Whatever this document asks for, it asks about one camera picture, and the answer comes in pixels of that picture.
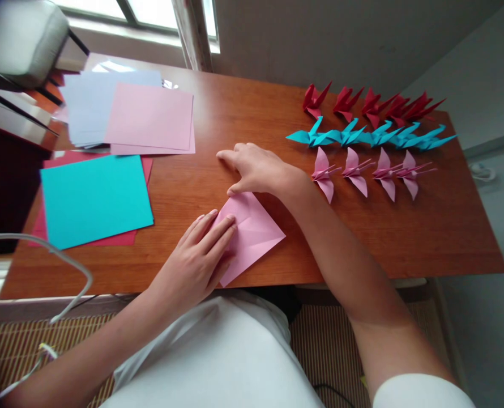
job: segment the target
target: forearm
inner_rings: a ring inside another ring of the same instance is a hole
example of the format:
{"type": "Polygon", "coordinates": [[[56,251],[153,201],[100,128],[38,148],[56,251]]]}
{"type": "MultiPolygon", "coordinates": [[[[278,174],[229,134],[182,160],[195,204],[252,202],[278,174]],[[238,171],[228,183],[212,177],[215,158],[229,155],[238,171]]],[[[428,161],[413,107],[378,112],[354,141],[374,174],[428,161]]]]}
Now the forearm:
{"type": "Polygon", "coordinates": [[[348,316],[370,324],[406,322],[409,315],[384,271],[303,173],[277,196],[301,227],[330,290],[348,316]]]}
{"type": "Polygon", "coordinates": [[[68,407],[86,406],[120,364],[173,321],[154,299],[141,294],[85,341],[18,385],[1,406],[53,407],[62,401],[68,407]]]}

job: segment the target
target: white shirt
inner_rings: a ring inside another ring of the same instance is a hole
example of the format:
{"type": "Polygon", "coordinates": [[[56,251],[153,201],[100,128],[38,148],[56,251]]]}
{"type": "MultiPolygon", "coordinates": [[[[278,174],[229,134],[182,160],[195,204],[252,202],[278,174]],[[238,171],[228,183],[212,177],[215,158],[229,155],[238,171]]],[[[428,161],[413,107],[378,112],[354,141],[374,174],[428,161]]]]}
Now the white shirt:
{"type": "MultiPolygon", "coordinates": [[[[192,309],[121,365],[102,407],[322,407],[290,348],[288,321],[247,292],[192,309]]],[[[474,407],[443,379],[406,374],[386,381],[374,408],[474,407]]]]}

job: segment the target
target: white sleeve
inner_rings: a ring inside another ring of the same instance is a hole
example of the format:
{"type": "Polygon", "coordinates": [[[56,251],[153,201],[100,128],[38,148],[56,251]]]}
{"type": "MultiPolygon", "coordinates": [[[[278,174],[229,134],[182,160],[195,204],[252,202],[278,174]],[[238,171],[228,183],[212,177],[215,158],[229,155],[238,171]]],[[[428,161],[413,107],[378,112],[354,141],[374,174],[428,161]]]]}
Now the white sleeve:
{"type": "Polygon", "coordinates": [[[457,386],[427,374],[402,374],[378,389],[373,408],[475,408],[457,386]]]}

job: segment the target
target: stack of paper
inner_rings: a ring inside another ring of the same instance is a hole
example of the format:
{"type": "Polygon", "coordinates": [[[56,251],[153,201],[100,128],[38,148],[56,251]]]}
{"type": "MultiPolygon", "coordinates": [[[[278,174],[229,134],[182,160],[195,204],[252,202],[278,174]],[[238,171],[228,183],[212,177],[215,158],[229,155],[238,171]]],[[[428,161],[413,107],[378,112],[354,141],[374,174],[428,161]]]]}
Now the stack of paper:
{"type": "Polygon", "coordinates": [[[77,147],[110,143],[111,153],[195,153],[192,94],[163,87],[158,71],[82,72],[61,89],[77,147]]]}
{"type": "Polygon", "coordinates": [[[41,170],[49,241],[66,249],[153,225],[140,156],[41,170]]]}

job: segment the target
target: red origami crane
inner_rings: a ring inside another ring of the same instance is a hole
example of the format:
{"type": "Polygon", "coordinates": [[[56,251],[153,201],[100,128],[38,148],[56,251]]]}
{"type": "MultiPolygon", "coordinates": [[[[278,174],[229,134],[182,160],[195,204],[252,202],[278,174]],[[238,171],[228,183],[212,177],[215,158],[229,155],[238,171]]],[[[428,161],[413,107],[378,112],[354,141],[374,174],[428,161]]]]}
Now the red origami crane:
{"type": "Polygon", "coordinates": [[[351,109],[356,104],[356,102],[358,102],[358,98],[360,97],[364,89],[365,87],[360,89],[360,91],[357,94],[355,94],[352,99],[349,100],[350,96],[352,95],[353,89],[352,88],[347,89],[346,87],[344,87],[339,96],[337,97],[337,103],[333,108],[333,113],[340,113],[341,115],[344,116],[344,118],[347,120],[348,123],[352,122],[351,109]]]}
{"type": "Polygon", "coordinates": [[[366,116],[371,121],[374,130],[378,128],[378,123],[381,120],[378,117],[380,113],[385,109],[385,107],[390,105],[398,95],[399,94],[394,95],[383,104],[377,105],[377,103],[381,99],[381,94],[375,95],[373,89],[369,88],[369,92],[367,93],[367,96],[365,96],[365,105],[361,110],[361,114],[366,116]]]}
{"type": "Polygon", "coordinates": [[[406,121],[416,122],[423,117],[428,120],[432,120],[432,118],[427,117],[426,115],[432,112],[437,106],[441,105],[445,100],[446,98],[427,108],[429,103],[433,101],[433,98],[428,98],[428,94],[426,92],[408,105],[407,102],[410,101],[410,98],[405,99],[398,96],[394,99],[392,106],[390,106],[390,109],[386,113],[386,117],[392,118],[400,128],[405,126],[406,121]]]}
{"type": "Polygon", "coordinates": [[[320,111],[320,105],[324,102],[326,98],[327,91],[330,90],[331,82],[327,85],[326,89],[322,91],[320,95],[318,95],[317,89],[314,87],[314,84],[309,86],[309,89],[305,92],[305,100],[303,101],[303,111],[309,112],[315,119],[322,116],[322,112],[320,111]]]}

